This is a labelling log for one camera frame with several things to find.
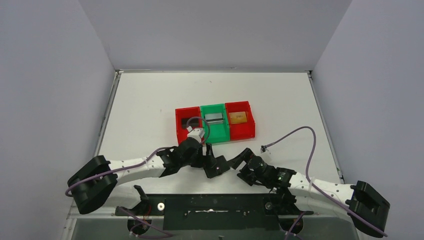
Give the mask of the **black leather card holder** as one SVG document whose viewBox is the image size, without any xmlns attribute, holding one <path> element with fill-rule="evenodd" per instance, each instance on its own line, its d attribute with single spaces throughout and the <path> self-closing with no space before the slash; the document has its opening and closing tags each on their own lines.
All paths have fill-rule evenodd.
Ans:
<svg viewBox="0 0 424 240">
<path fill-rule="evenodd" d="M 218 157 L 207 155 L 204 157 L 203 162 L 203 170 L 208 179 L 220 176 L 230 170 L 230 165 L 223 155 Z"/>
</svg>

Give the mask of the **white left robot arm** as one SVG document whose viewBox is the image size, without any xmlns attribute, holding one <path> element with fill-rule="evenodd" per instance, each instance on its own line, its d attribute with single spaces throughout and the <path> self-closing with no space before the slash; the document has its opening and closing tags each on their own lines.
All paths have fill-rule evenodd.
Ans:
<svg viewBox="0 0 424 240">
<path fill-rule="evenodd" d="M 79 213 L 85 215 L 102 207 L 114 188 L 124 183 L 163 178 L 186 166 L 216 169 L 216 163 L 211 144 L 202 145 L 192 137 L 177 146 L 160 147 L 142 158 L 107 160 L 98 155 L 67 181 L 65 195 L 73 198 Z"/>
</svg>

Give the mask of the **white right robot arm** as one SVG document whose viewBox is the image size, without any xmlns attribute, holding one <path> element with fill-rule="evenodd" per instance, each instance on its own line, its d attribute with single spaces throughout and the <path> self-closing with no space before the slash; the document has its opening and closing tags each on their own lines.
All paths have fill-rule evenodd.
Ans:
<svg viewBox="0 0 424 240">
<path fill-rule="evenodd" d="M 228 161 L 237 176 L 250 186 L 263 186 L 276 196 L 283 208 L 337 217 L 353 223 L 360 232 L 385 237 L 390 203 L 369 183 L 342 184 L 319 180 L 292 169 L 275 167 L 246 148 Z"/>
</svg>

